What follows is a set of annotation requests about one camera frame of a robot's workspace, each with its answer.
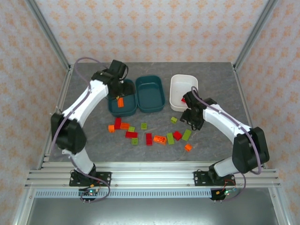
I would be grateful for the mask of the grey metal lower panel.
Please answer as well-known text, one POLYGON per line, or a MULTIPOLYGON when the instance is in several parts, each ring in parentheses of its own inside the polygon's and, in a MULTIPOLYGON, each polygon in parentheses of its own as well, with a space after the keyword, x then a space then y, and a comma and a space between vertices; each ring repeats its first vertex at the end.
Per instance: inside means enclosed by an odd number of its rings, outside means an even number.
POLYGON ((279 225, 273 206, 251 199, 35 199, 27 225, 279 225))

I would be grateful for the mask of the long orange lego brick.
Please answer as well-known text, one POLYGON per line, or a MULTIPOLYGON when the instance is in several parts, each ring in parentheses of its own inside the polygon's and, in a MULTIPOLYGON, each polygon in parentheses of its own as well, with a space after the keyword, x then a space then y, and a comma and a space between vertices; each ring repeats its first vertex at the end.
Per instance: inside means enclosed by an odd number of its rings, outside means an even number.
POLYGON ((162 145, 166 145, 167 138, 165 136, 155 135, 154 138, 153 138, 153 142, 159 143, 159 144, 162 144, 162 145))

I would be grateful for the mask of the aluminium base rail bed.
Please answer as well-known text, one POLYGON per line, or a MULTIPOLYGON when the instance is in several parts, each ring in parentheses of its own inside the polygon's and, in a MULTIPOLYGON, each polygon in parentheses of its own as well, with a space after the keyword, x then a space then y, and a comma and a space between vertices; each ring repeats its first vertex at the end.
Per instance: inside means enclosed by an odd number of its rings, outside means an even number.
MULTIPOLYGON (((112 172, 111 188, 195 188, 193 172, 206 171, 211 162, 96 162, 101 172, 112 172)), ((67 188, 70 162, 44 162, 41 169, 31 170, 26 188, 67 188)), ((263 169, 235 176, 238 188, 280 188, 283 182, 275 169, 263 169)))

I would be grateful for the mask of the aluminium frame post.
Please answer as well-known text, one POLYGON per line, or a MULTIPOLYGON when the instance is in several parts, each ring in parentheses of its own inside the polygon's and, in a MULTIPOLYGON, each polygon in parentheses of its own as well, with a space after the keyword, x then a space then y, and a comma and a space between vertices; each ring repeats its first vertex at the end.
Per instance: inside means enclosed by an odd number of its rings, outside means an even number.
POLYGON ((53 48, 55 54, 58 57, 60 63, 68 71, 71 67, 70 63, 68 62, 62 48, 60 47, 60 45, 58 43, 57 38, 55 37, 54 33, 52 32, 50 25, 48 24, 46 18, 44 17, 36 0, 24 0, 24 1, 26 2, 29 9, 33 13, 34 17, 36 18, 40 28, 42 29, 43 33, 45 34, 46 38, 48 39, 51 47, 53 48))
POLYGON ((238 71, 242 67, 244 60, 250 53, 252 46, 254 45, 259 34, 261 33, 265 23, 267 22, 268 18, 270 17, 277 2, 278 2, 278 0, 268 0, 267 1, 258 20, 256 21, 252 31, 250 32, 241 52, 239 53, 239 55, 236 59, 236 62, 233 64, 233 69, 235 71, 238 71))

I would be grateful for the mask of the white plastic container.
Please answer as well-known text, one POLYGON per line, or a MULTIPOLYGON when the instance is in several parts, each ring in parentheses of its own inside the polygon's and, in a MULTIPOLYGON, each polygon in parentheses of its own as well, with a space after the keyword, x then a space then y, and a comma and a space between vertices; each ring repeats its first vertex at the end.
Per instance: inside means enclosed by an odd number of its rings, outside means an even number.
POLYGON ((170 82, 169 102, 171 109, 176 112, 184 112, 188 107, 182 101, 183 96, 191 91, 191 87, 198 88, 198 80, 192 75, 176 74, 173 75, 170 82))

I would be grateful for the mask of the aluminium table side rail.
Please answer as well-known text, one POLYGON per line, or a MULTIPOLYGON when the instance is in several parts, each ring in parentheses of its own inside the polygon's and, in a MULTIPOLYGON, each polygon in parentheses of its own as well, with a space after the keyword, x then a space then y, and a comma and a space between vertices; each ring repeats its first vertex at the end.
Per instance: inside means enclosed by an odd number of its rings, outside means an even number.
MULTIPOLYGON (((251 120, 251 117, 250 117, 250 112, 249 112, 249 108, 248 108, 248 105, 247 105, 247 102, 246 102, 246 97, 245 97, 245 94, 243 92, 243 88, 242 88, 242 85, 241 85, 241 82, 240 82, 240 79, 239 79, 239 76, 238 76, 237 69, 235 68, 235 66, 233 64, 232 64, 232 70, 233 70, 233 73, 234 73, 236 83, 238 85, 241 100, 242 100, 243 107, 244 107, 244 110, 245 110, 245 114, 246 114, 246 117, 247 117, 247 122, 248 122, 249 126, 251 128, 253 128, 254 126, 253 126, 253 123, 252 123, 252 120, 251 120)), ((262 170, 264 170, 266 168, 267 168, 267 166, 265 166, 264 164, 260 164, 254 170, 251 170, 250 172, 253 173, 253 174, 259 175, 262 172, 262 170)))
MULTIPOLYGON (((61 88, 60 88, 60 92, 59 92, 59 95, 58 95, 58 99, 57 99, 57 102, 56 102, 56 105, 55 105, 55 109, 54 109, 55 113, 58 113, 58 110, 56 109, 56 107, 59 107, 60 109, 62 109, 63 106, 64 106, 65 98, 66 98, 66 95, 67 95, 67 90, 68 90, 70 79, 71 79, 72 72, 73 72, 73 67, 74 67, 74 65, 72 64, 72 65, 70 65, 69 68, 66 69, 65 77, 63 79, 63 82, 62 82, 62 85, 61 85, 61 88)), ((52 131, 51 131, 51 125, 50 125, 48 135, 45 139, 45 143, 44 143, 44 146, 43 146, 42 151, 41 151, 41 155, 40 155, 39 160, 38 160, 38 164, 37 164, 37 167, 36 167, 37 170, 40 170, 42 168, 44 158, 50 156, 50 154, 52 152, 52 149, 53 149, 52 131)))

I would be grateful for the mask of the aluminium lower frame leg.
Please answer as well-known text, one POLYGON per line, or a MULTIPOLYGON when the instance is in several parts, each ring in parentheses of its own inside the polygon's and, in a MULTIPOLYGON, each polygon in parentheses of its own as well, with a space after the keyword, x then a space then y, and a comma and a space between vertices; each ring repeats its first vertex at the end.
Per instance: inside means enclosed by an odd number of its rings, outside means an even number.
POLYGON ((13 225, 26 225, 36 195, 36 189, 25 189, 16 211, 13 225))
POLYGON ((292 225, 281 188, 269 187, 269 194, 276 214, 278 225, 292 225))

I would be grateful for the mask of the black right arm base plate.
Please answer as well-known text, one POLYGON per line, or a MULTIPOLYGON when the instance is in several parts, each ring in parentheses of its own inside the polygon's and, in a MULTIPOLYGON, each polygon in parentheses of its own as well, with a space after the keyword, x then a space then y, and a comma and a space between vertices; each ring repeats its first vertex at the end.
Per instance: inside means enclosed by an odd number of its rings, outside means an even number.
POLYGON ((232 174, 224 177, 218 176, 213 171, 197 170, 193 173, 195 186, 235 186, 235 177, 232 174))

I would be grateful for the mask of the teal plastic container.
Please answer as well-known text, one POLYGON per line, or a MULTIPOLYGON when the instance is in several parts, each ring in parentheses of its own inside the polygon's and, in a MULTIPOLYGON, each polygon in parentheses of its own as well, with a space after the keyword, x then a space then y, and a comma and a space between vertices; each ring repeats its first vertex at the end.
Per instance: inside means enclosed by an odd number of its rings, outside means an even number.
POLYGON ((165 106, 161 79, 156 75, 141 76, 135 81, 137 105, 142 113, 156 113, 165 106))
MULTIPOLYGON (((134 82, 130 79, 125 79, 125 81, 131 82, 134 84, 134 82)), ((137 101, 136 101, 136 93, 133 95, 128 95, 123 97, 124 100, 124 107, 119 108, 117 106, 117 100, 114 97, 109 97, 107 95, 108 99, 108 110, 114 117, 128 117, 135 114, 137 110, 137 101)))

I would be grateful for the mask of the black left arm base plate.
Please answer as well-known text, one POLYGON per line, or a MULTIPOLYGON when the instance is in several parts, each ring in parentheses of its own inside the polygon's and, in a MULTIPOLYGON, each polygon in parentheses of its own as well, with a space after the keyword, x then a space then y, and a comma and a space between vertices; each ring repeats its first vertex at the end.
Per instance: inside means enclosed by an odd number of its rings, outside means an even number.
MULTIPOLYGON (((111 184, 111 176, 112 176, 111 172, 96 172, 92 176, 104 180, 108 185, 111 184)), ((74 170, 70 172, 70 180, 69 180, 70 187, 88 187, 91 184, 93 184, 94 186, 102 186, 103 182, 88 178, 83 174, 74 170)))

